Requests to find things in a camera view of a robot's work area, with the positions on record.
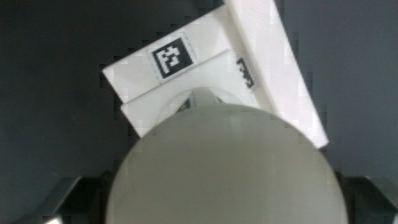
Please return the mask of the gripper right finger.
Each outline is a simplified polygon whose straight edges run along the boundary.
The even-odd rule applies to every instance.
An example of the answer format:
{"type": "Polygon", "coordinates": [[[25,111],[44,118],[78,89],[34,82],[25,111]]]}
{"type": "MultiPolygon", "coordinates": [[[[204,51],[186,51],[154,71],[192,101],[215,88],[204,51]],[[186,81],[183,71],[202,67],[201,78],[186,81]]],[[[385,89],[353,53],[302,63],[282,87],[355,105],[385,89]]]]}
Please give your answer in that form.
{"type": "Polygon", "coordinates": [[[336,173],[348,224],[398,224],[398,186],[387,178],[336,173]]]}

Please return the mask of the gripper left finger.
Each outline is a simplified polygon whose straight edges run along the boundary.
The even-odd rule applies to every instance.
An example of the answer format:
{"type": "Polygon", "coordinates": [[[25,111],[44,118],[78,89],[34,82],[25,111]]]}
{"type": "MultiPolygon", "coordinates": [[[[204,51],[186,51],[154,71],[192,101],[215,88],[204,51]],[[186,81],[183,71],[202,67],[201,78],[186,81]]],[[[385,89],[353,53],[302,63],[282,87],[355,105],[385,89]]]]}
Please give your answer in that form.
{"type": "Polygon", "coordinates": [[[23,224],[105,224],[112,179],[108,171],[62,178],[23,224]]]}

